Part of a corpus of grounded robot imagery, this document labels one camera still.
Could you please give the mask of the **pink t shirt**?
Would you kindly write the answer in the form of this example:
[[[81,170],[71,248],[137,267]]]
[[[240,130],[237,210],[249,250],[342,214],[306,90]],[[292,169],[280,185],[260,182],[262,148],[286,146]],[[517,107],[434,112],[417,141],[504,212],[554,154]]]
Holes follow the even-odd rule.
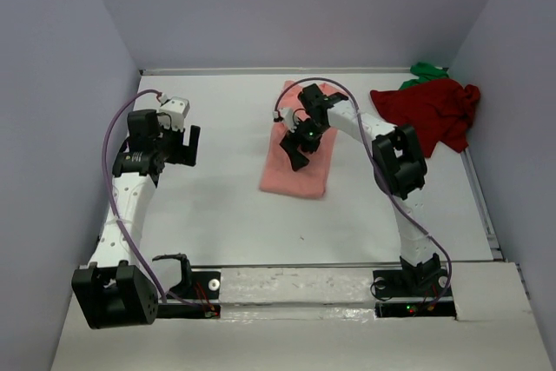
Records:
[[[293,81],[283,84],[282,95],[273,109],[274,124],[270,131],[268,153],[259,182],[259,190],[304,199],[320,199],[325,195],[337,130],[313,132],[314,151],[293,149],[293,132],[285,118],[294,116],[303,122],[308,118],[299,99],[302,86]]]

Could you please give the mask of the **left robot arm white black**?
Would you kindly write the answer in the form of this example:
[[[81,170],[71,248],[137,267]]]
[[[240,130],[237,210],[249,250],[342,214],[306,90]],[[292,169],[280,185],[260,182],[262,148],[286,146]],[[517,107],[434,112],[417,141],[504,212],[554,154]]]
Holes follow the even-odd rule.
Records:
[[[128,135],[103,173],[109,212],[94,254],[74,271],[71,287],[92,329],[152,323],[167,293],[141,254],[149,204],[168,164],[196,164],[200,128],[185,126],[189,102],[173,98],[159,109],[131,111]]]

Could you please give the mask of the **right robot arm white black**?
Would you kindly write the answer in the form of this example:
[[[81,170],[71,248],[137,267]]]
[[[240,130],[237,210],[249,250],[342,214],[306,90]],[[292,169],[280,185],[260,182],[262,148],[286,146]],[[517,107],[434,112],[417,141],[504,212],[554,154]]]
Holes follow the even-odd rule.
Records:
[[[326,95],[318,81],[316,77],[298,81],[301,92],[297,98],[304,117],[297,115],[297,109],[280,104],[273,110],[275,123],[286,129],[280,146],[292,170],[308,166],[309,155],[320,147],[330,129],[361,143],[374,180],[394,209],[400,237],[400,269],[394,281],[404,295],[437,303],[450,288],[453,269],[441,265],[451,260],[450,255],[421,224],[427,164],[414,128],[387,123],[362,111],[343,85]]]

